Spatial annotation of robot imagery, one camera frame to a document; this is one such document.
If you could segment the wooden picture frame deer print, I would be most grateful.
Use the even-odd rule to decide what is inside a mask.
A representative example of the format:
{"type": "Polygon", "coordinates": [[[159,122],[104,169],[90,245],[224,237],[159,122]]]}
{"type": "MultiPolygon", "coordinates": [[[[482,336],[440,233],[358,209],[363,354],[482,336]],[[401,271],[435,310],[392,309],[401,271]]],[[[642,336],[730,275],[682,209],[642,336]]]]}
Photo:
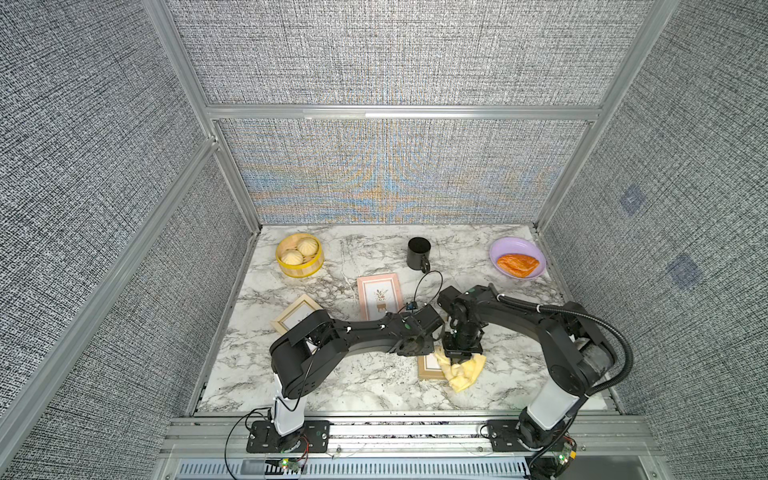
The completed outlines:
{"type": "Polygon", "coordinates": [[[434,354],[417,358],[417,375],[419,380],[444,380],[444,372],[434,354]]]}

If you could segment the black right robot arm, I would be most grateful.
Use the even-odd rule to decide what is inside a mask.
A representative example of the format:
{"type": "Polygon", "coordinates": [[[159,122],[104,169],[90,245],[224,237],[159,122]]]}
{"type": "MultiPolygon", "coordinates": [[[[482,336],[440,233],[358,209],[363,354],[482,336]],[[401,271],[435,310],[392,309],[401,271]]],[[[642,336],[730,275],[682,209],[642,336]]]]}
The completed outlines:
{"type": "Polygon", "coordinates": [[[537,341],[549,380],[507,430],[521,448],[545,452],[565,437],[580,408],[593,395],[625,380],[634,366],[626,337],[574,302],[541,305],[499,293],[495,286],[467,291],[447,287],[437,297],[449,330],[442,349],[453,362],[483,352],[484,329],[496,325],[537,341]]]}

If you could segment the yellow microfibre cloth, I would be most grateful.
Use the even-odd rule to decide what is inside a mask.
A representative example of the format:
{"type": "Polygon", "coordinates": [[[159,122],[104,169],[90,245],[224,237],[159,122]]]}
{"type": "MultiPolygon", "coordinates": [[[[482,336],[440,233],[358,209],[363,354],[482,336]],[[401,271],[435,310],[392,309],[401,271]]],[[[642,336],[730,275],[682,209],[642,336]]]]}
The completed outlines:
{"type": "Polygon", "coordinates": [[[486,357],[474,353],[472,358],[463,362],[453,363],[444,350],[438,347],[434,357],[454,392],[460,393],[474,385],[486,364],[486,357]]]}

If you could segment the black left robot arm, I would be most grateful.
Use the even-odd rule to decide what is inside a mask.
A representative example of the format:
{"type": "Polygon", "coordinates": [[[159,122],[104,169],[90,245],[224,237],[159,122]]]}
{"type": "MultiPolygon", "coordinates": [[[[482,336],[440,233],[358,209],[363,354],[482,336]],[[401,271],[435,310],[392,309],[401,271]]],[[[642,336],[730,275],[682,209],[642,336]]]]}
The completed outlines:
{"type": "Polygon", "coordinates": [[[347,322],[316,310],[269,349],[276,394],[272,423],[281,437],[302,430],[306,397],[348,356],[387,353],[402,357],[434,351],[433,334],[444,321],[430,305],[414,312],[387,312],[378,320],[347,322]]]}

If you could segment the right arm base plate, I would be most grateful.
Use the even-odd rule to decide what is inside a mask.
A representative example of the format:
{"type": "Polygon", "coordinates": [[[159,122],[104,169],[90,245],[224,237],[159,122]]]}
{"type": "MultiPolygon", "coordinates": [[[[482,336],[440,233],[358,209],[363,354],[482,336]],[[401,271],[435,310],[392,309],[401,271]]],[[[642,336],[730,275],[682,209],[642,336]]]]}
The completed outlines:
{"type": "Polygon", "coordinates": [[[565,419],[546,430],[533,420],[489,420],[485,424],[485,435],[494,452],[534,454],[546,446],[553,451],[573,450],[576,441],[566,431],[567,425],[568,419],[565,419]]]}

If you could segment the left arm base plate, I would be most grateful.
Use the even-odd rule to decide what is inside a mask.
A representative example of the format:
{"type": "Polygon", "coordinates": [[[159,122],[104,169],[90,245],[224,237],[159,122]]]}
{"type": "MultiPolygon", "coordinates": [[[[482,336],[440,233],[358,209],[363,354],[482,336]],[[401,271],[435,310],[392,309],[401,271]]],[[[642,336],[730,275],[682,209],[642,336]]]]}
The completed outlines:
{"type": "Polygon", "coordinates": [[[281,436],[273,422],[254,421],[248,428],[246,452],[250,454],[326,453],[330,438],[329,421],[306,421],[297,431],[281,436]]]}

